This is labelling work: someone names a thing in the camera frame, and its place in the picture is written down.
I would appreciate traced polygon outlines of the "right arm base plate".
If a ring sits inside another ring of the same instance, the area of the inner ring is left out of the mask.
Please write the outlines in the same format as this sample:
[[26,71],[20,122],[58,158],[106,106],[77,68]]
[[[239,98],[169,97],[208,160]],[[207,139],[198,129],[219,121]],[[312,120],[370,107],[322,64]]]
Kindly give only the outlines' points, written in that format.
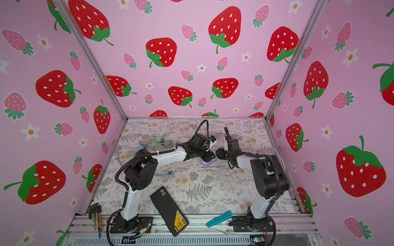
[[276,224],[270,216],[261,219],[247,215],[233,216],[228,225],[233,227],[235,232],[274,232],[276,230]]

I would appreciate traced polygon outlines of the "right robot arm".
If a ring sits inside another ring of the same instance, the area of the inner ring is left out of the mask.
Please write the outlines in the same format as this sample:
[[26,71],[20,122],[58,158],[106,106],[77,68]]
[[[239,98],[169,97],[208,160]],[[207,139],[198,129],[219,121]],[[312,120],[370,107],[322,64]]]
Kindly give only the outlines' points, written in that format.
[[216,151],[221,161],[227,161],[231,169],[250,169],[258,195],[248,208],[243,220],[233,222],[232,225],[248,227],[258,231],[275,223],[269,216],[274,203],[289,190],[290,182],[276,155],[252,154],[240,149],[238,140],[232,138],[225,128],[224,148]]

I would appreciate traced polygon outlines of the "teal plug adapter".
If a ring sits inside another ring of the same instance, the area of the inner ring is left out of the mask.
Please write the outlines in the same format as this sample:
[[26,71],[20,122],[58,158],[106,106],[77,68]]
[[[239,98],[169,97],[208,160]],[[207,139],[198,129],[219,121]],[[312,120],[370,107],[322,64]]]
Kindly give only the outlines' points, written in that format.
[[147,145],[139,145],[138,148],[137,148],[136,154],[139,155],[139,154],[145,154],[145,153],[148,153],[148,152],[149,151],[147,150]]

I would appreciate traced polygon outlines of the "green plug adapter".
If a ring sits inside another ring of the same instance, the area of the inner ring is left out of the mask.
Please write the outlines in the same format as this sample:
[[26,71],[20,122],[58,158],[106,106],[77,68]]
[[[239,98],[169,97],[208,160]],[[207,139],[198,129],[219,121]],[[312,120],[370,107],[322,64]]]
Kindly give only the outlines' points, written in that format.
[[166,135],[156,136],[156,137],[154,138],[154,142],[155,142],[157,145],[166,146],[166,145],[167,145],[167,142],[166,142],[166,140],[165,140],[165,137],[166,137]]

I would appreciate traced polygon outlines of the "purple power strip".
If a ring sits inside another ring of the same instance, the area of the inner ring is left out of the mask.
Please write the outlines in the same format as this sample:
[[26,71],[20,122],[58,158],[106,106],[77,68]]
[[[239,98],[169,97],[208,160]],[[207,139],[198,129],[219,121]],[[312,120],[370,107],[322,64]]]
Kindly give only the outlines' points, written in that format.
[[208,168],[209,166],[213,165],[217,161],[217,158],[214,157],[212,160],[205,162],[204,160],[200,160],[200,165],[202,168]]

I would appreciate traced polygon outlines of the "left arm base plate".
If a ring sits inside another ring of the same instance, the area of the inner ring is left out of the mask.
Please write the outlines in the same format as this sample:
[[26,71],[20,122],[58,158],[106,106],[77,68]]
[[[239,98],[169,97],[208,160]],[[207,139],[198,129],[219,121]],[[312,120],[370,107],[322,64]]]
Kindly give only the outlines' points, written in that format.
[[129,221],[121,215],[115,217],[110,223],[109,232],[111,234],[139,233],[144,229],[144,233],[150,233],[153,224],[153,217],[135,217]]

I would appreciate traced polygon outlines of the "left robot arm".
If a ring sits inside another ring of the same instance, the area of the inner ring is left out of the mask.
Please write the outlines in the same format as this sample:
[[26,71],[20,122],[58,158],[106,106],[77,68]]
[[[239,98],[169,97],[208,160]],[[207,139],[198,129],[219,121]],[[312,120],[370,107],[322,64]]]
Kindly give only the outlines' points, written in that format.
[[191,140],[177,144],[167,150],[149,152],[139,150],[136,156],[124,164],[116,173],[116,183],[125,188],[122,207],[107,220],[110,233],[129,233],[137,228],[138,206],[142,191],[147,188],[158,167],[183,162],[196,157],[205,162],[215,158],[211,147],[216,143],[214,136],[196,133]]

